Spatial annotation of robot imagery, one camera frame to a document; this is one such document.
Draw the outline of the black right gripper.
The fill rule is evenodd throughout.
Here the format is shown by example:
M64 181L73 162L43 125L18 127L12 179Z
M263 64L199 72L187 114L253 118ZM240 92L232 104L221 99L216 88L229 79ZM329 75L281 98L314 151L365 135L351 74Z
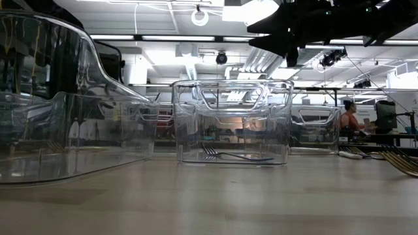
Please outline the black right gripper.
M298 46L363 34L369 7L363 1L292 1L283 3L271 15L247 26L248 33L271 34L255 37L249 45L272 52L294 67Z

